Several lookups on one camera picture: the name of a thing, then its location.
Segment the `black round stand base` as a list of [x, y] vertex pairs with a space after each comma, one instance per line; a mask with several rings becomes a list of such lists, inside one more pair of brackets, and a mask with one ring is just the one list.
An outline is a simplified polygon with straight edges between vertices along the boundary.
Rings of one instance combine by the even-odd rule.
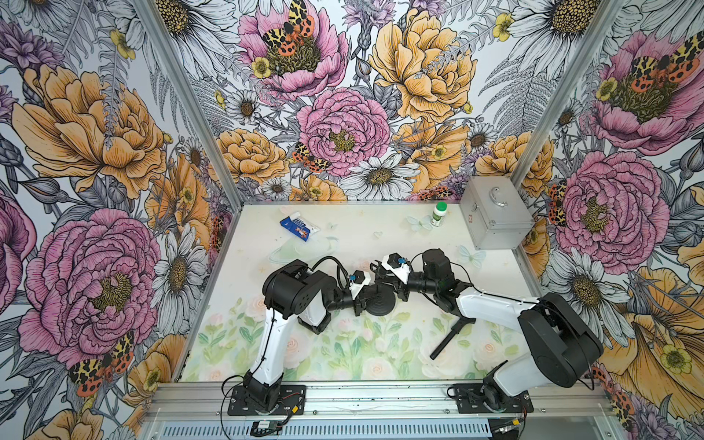
[[364, 311], [374, 316], [385, 316], [390, 314], [396, 304], [394, 290], [388, 285], [371, 285], [363, 289]]

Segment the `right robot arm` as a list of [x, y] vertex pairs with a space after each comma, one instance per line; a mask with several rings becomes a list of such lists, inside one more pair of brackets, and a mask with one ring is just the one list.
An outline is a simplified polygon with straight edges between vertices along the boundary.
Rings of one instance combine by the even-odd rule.
[[397, 253], [370, 265], [374, 277], [400, 300], [419, 293], [456, 322], [430, 354], [437, 359], [461, 330], [478, 320], [509, 328], [522, 335], [524, 355], [506, 360], [483, 379], [476, 396], [490, 412], [507, 409], [509, 402], [530, 389], [557, 385], [570, 388], [591, 371], [604, 353], [601, 339], [556, 293], [539, 298], [518, 298], [483, 291], [471, 278], [459, 279], [441, 249], [427, 249], [422, 267]]

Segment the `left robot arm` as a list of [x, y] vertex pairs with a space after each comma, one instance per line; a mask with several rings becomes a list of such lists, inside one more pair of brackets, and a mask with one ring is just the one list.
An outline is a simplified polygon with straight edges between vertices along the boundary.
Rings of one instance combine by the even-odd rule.
[[262, 287], [266, 315], [260, 349], [242, 379], [245, 402], [264, 414], [279, 404], [284, 359], [295, 326], [319, 335], [329, 325], [333, 310], [351, 308], [360, 315], [374, 293], [368, 271], [349, 273], [338, 266], [332, 276], [293, 260], [271, 273]]

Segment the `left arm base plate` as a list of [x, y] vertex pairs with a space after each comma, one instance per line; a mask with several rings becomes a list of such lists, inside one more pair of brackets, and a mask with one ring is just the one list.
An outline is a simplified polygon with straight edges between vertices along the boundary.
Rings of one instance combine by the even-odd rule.
[[229, 416], [300, 415], [304, 412], [307, 387], [305, 385], [275, 385], [251, 390], [236, 386], [229, 394]]

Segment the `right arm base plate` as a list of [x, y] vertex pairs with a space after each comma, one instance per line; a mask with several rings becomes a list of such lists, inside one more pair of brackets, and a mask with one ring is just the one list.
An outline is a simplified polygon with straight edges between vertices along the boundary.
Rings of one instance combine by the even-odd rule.
[[445, 391], [460, 414], [530, 414], [534, 406], [528, 392], [508, 396], [492, 385], [456, 383]]

